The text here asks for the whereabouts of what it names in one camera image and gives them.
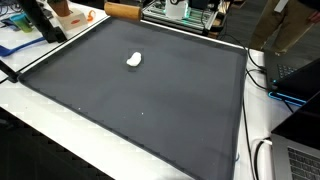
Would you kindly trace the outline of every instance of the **table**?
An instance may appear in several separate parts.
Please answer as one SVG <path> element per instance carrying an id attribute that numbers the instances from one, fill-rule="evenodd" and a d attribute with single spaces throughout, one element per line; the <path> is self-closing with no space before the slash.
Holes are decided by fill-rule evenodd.
<path id="1" fill-rule="evenodd" d="M 179 30 L 174 31 L 192 35 Z M 241 48 L 198 35 L 193 36 Z M 258 64 L 262 64 L 262 53 L 252 51 L 251 54 Z M 41 55 L 41 53 L 33 51 L 28 56 L 38 58 Z M 254 67 L 248 61 L 248 69 L 252 68 Z M 265 85 L 263 75 L 254 74 L 254 77 L 258 83 Z M 0 85 L 0 94 L 0 106 L 3 109 L 114 179 L 192 179 L 157 157 L 33 92 L 20 83 L 3 82 Z M 255 139 L 269 136 L 270 130 L 290 114 L 282 102 L 269 99 L 266 93 L 258 89 L 250 79 L 246 81 L 244 100 L 247 108 L 250 143 Z M 239 130 L 238 152 L 240 159 L 236 163 L 234 179 L 252 179 L 243 118 Z M 260 179 L 272 179 L 270 148 L 263 146 L 259 158 Z"/>
<path id="2" fill-rule="evenodd" d="M 74 37 L 79 35 L 81 32 L 86 32 L 93 28 L 95 24 L 102 19 L 106 18 L 107 15 L 103 10 L 83 6 L 76 3 L 69 2 L 70 8 L 77 8 L 80 9 L 85 15 L 88 15 L 90 10 L 94 10 L 96 12 L 96 17 L 93 21 L 88 23 L 88 26 L 81 26 L 65 33 L 68 41 L 65 42 L 66 44 L 72 42 Z M 45 3 L 45 8 L 52 11 L 51 7 Z M 51 24 L 56 27 L 60 26 L 60 23 L 56 18 L 50 20 Z M 23 33 L 22 31 L 14 32 L 10 28 L 1 28 L 0 29 L 0 44 L 7 48 L 15 48 L 21 44 L 26 42 L 32 41 L 41 37 L 41 33 L 34 27 L 34 30 L 31 33 Z M 33 63 L 39 57 L 42 57 L 46 53 L 56 49 L 61 48 L 63 44 L 59 44 L 57 42 L 48 44 L 46 41 L 37 43 L 35 45 L 29 46 L 21 51 L 16 52 L 15 54 L 8 56 L 8 57 L 0 57 L 5 64 L 7 64 L 10 68 L 14 71 L 19 71 L 22 68 L 26 67 L 30 63 Z M 2 71 L 0 71 L 0 82 L 7 78 Z"/>

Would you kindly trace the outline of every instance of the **gray carpet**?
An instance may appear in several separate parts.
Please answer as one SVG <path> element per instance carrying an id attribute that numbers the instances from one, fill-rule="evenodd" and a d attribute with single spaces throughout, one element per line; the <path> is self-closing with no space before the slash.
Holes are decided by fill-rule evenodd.
<path id="1" fill-rule="evenodd" d="M 227 34 L 234 36 L 247 46 L 266 2 L 266 0 L 247 0 L 241 9 L 231 8 L 227 20 L 227 28 L 223 30 L 222 34 L 227 30 Z M 269 39 L 267 47 L 272 45 L 276 34 Z M 315 25 L 289 50 L 288 54 L 310 60 L 320 58 L 319 37 L 320 26 Z M 230 37 L 225 37 L 224 41 L 236 44 Z"/>

